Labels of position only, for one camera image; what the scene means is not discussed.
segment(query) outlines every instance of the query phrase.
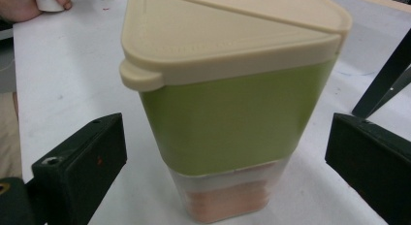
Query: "white table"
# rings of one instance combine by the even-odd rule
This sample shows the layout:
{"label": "white table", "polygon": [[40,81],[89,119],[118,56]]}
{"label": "white table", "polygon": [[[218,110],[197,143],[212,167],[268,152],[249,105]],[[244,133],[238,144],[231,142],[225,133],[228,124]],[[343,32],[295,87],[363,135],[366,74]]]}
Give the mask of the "white table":
{"label": "white table", "polygon": [[[129,161],[90,224],[196,224],[179,201],[138,94],[123,86],[120,34],[127,0],[73,0],[72,10],[15,25],[23,176],[87,122],[123,113]],[[386,224],[325,160],[333,113],[354,108],[406,31],[411,14],[334,0],[354,26],[276,193],[258,212],[216,224]],[[411,140],[411,88],[369,118]]]}

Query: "white object held in hand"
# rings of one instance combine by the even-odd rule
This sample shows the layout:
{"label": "white object held in hand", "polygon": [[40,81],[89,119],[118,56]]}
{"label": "white object held in hand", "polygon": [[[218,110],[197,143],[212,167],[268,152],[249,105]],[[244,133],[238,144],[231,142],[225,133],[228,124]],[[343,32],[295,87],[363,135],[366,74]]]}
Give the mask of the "white object held in hand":
{"label": "white object held in hand", "polygon": [[44,12],[60,12],[64,10],[56,0],[36,0],[37,8]]}

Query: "beige lid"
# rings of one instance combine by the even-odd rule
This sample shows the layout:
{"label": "beige lid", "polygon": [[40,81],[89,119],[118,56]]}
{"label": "beige lid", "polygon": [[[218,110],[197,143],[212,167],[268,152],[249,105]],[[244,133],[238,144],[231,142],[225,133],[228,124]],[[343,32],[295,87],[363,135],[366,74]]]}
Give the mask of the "beige lid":
{"label": "beige lid", "polygon": [[129,0],[120,74],[150,91],[321,63],[350,26],[329,0]]}

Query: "container bottom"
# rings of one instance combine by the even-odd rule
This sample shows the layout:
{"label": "container bottom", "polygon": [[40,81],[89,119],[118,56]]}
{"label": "container bottom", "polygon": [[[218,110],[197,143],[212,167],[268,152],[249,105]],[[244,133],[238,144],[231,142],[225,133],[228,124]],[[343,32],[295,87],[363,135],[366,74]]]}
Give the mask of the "container bottom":
{"label": "container bottom", "polygon": [[170,172],[191,217],[212,223],[263,209],[288,159],[203,177]]}

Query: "green plastic body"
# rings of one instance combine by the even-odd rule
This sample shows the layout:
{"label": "green plastic body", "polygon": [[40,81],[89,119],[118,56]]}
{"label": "green plastic body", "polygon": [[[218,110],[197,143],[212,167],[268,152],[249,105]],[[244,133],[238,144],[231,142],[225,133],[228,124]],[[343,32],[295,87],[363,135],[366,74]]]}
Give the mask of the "green plastic body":
{"label": "green plastic body", "polygon": [[334,60],[141,92],[163,160],[203,176],[290,156]]}

